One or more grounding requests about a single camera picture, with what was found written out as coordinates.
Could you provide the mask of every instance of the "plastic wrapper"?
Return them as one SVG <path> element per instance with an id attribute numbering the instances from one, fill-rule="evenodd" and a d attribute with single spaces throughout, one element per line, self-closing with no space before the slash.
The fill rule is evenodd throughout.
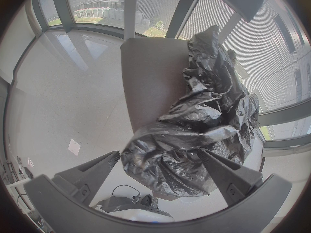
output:
<path id="1" fill-rule="evenodd" d="M 242 164 L 252 149 L 259 101 L 235 75 L 236 54 L 218 43 L 218 29 L 214 25 L 189 40 L 186 95 L 156 122 L 137 130 L 121 154 L 125 172 L 154 192 L 209 194 L 216 185 L 197 150 Z"/>

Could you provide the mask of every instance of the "garbage bag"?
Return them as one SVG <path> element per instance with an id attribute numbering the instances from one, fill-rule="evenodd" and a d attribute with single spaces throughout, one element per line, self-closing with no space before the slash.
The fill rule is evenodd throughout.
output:
<path id="1" fill-rule="evenodd" d="M 137 130 L 121 154 L 125 172 L 154 192 L 209 194 L 216 185 L 197 150 L 243 164 L 252 149 L 259 101 L 235 75 L 236 54 L 219 44 L 218 30 L 214 25 L 188 41 L 186 95 L 156 122 Z"/>

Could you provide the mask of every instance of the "tile floor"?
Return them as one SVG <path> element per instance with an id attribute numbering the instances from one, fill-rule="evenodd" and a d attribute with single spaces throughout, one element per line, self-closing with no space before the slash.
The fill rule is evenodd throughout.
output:
<path id="1" fill-rule="evenodd" d="M 133 135 L 121 74 L 123 40 L 87 31 L 48 31 L 32 46 L 21 64 L 8 107 L 6 132 L 10 158 L 17 156 L 34 176 L 50 178 L 110 151 L 122 151 Z M 68 150 L 71 139 L 81 145 L 76 156 Z M 245 165 L 258 170 L 262 144 Z M 150 190 L 131 177 L 119 161 L 91 205 L 108 198 L 113 188 L 128 184 L 142 195 Z M 132 197 L 128 187 L 115 195 Z M 200 198 L 159 199 L 159 208 L 176 221 L 193 219 L 226 207 L 216 190 Z"/>

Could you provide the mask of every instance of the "crumpled plastic bag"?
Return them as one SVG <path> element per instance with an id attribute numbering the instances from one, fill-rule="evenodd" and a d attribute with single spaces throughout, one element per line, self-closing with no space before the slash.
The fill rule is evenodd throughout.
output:
<path id="1" fill-rule="evenodd" d="M 235 75 L 236 55 L 218 43 L 214 25 L 188 41 L 186 95 L 137 130 L 121 154 L 125 172 L 154 192 L 183 197 L 216 189 L 197 156 L 207 149 L 243 164 L 258 125 L 259 101 Z"/>

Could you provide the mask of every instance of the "glass pane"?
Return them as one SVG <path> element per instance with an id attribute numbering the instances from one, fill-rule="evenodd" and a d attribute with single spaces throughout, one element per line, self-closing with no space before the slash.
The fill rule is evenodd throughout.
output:
<path id="1" fill-rule="evenodd" d="M 69 0 L 76 23 L 95 23 L 124 29 L 124 0 Z"/>
<path id="2" fill-rule="evenodd" d="M 311 47 L 298 25 L 282 0 L 265 0 L 255 17 L 249 23 L 242 19 L 223 43 L 226 49 L 235 50 L 248 74 L 241 81 L 258 95 L 262 112 L 301 102 L 311 95 Z M 271 139 L 280 139 L 278 130 L 278 126 L 270 126 L 263 131 L 269 132 Z M 282 138 L 291 137 L 286 132 Z"/>
<path id="3" fill-rule="evenodd" d="M 294 122 L 260 127 L 266 140 L 279 140 L 311 133 L 311 116 Z"/>
<path id="4" fill-rule="evenodd" d="M 179 0 L 137 0 L 135 31 L 165 37 Z"/>
<path id="5" fill-rule="evenodd" d="M 221 31 L 233 13 L 234 10 L 221 0 L 199 0 L 179 39 L 189 40 L 194 34 L 200 33 L 212 25 L 218 25 L 219 31 Z"/>
<path id="6" fill-rule="evenodd" d="M 53 0 L 39 0 L 42 13 L 49 26 L 62 24 L 57 14 Z"/>

